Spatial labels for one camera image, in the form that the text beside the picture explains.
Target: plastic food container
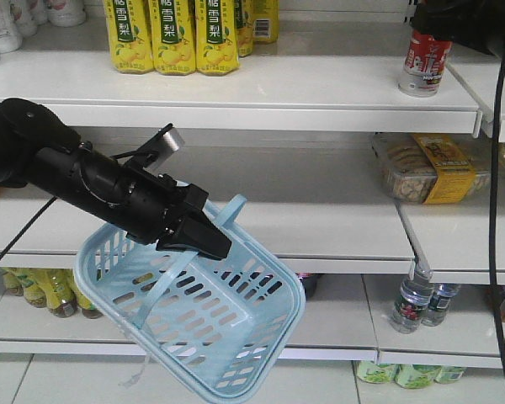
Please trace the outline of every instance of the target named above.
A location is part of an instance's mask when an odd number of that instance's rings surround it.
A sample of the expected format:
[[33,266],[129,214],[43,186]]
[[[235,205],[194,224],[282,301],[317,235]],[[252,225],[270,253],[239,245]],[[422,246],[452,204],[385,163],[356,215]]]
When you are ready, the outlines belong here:
[[[465,198],[490,185],[490,146],[487,140],[453,136],[454,143],[465,154],[476,177]],[[410,134],[377,133],[372,148],[380,162],[382,182],[387,193],[406,202],[423,203],[438,174]]]
[[305,309],[294,272],[234,220],[245,199],[205,213],[232,241],[216,261],[156,251],[104,225],[82,246],[79,289],[129,339],[205,401],[241,403],[259,388]]

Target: white shelf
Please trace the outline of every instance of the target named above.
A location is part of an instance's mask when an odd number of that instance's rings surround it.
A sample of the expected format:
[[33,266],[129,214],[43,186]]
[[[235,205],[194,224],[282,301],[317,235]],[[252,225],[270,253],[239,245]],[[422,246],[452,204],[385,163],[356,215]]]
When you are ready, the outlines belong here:
[[[190,147],[165,168],[213,200],[248,197],[237,221],[296,272],[406,274],[412,267],[413,250],[370,149]],[[0,251],[47,199],[34,189],[4,191]],[[58,201],[1,265],[72,268],[78,248],[101,225]]]
[[407,390],[395,383],[372,385],[357,380],[360,404],[505,404],[505,380],[499,369],[469,368],[462,378],[452,385],[433,385],[419,390]]
[[[499,59],[472,50],[456,47],[450,58],[449,69],[471,94],[482,110],[482,129],[492,136],[494,98],[496,93]],[[501,132],[499,140],[505,142],[505,83],[503,85]]]
[[[155,363],[147,365],[138,383],[124,386],[141,367],[141,358],[35,355],[14,404],[203,402]],[[280,360],[247,403],[271,402],[358,404],[351,364]]]
[[277,44],[259,45],[225,77],[119,74],[106,36],[98,18],[41,26],[2,55],[0,101],[30,99],[75,126],[473,133],[480,121],[449,72],[434,97],[397,90],[403,24],[283,23]]
[[389,315],[401,277],[365,275],[364,281],[378,339],[379,362],[501,368],[492,311],[482,288],[463,287],[439,326],[421,325],[411,334],[400,334],[389,324]]
[[[88,320],[77,313],[61,319],[8,294],[0,300],[0,352],[145,354],[106,317]],[[318,291],[307,301],[305,315],[280,358],[376,359],[374,329],[360,276],[320,278]]]
[[[30,361],[21,355],[1,354],[0,404],[201,403],[194,393],[153,362],[136,384],[126,387],[124,384],[141,368],[142,358],[38,354]],[[413,391],[394,383],[373,385],[356,380],[349,362],[279,360],[249,402],[384,404],[386,397],[389,402],[400,404],[435,404],[445,397],[459,404],[503,404],[505,381],[499,369],[469,368],[452,385],[433,384]]]
[[[416,254],[431,268],[433,282],[489,284],[489,193],[457,205],[401,204],[401,218]],[[497,282],[505,284],[505,178],[497,211]]]

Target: yellow packaging label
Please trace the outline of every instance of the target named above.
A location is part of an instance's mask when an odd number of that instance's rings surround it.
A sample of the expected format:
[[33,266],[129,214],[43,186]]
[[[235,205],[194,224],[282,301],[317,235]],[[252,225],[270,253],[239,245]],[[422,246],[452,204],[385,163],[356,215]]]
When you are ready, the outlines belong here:
[[122,73],[153,70],[148,9],[145,0],[104,0],[110,58]]
[[235,0],[196,0],[196,65],[221,76],[239,67]]
[[153,65],[162,74],[196,70],[194,14],[189,0],[150,0]]
[[468,158],[445,134],[414,134],[413,139],[432,163],[438,179],[425,204],[460,202],[475,181],[476,171]]
[[253,0],[236,0],[237,54],[253,53]]
[[279,38],[279,0],[254,0],[255,42],[271,43]]

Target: black cable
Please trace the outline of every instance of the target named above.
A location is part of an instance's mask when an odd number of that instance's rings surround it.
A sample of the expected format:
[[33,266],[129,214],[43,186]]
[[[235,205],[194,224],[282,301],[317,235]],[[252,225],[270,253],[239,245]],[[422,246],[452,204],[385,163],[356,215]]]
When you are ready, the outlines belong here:
[[13,238],[11,242],[0,252],[0,261],[2,261],[2,258],[9,253],[9,250],[15,245],[15,243],[19,240],[20,237],[24,235],[24,233],[34,224],[35,221],[39,219],[41,215],[43,215],[43,212],[45,212],[49,207],[57,200],[56,196],[53,196],[50,198],[46,204],[43,205],[41,209],[39,209],[35,215],[32,216],[32,218],[24,225],[24,227],[17,233],[17,236]]
[[503,376],[505,378],[505,335],[503,332],[502,316],[500,311],[501,296],[497,285],[497,264],[496,264],[496,227],[497,227],[497,186],[498,186],[498,166],[499,166],[499,133],[501,129],[501,107],[503,84],[505,82],[505,44],[499,73],[497,75],[496,95],[494,98],[494,117],[492,125],[492,165],[491,165],[491,186],[490,186],[490,212],[488,229],[488,261],[489,277],[492,295],[492,311],[494,324],[496,327],[497,346],[502,362]]
[[[123,157],[131,157],[131,156],[140,156],[140,155],[147,155],[149,154],[148,152],[137,152],[137,151],[128,151],[126,153],[122,153],[122,154],[116,154],[114,156],[111,156],[111,158],[114,158],[114,159],[119,159],[119,158],[123,158]],[[57,200],[57,197],[56,196],[53,196],[52,198],[50,198],[46,204],[44,204],[41,209],[39,209],[34,216],[32,216],[32,218],[24,225],[24,227],[19,231],[19,233],[17,233],[17,236],[15,236],[13,238],[13,240],[11,242],[9,242],[9,244],[0,252],[0,261],[2,261],[2,258],[5,257],[5,255],[7,253],[9,253],[9,250],[11,250],[13,248],[13,246],[15,245],[15,243],[20,239],[20,237],[22,237],[24,235],[24,233],[34,224],[35,221],[37,221],[41,215],[43,215],[43,213],[49,209],[49,207]]]

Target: canned drink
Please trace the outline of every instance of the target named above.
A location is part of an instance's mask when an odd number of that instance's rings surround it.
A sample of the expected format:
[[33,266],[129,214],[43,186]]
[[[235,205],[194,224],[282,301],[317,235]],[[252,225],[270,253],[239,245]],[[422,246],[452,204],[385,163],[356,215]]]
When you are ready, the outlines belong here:
[[449,40],[435,40],[432,35],[421,34],[414,29],[398,80],[399,89],[413,97],[434,95],[438,91],[452,44]]

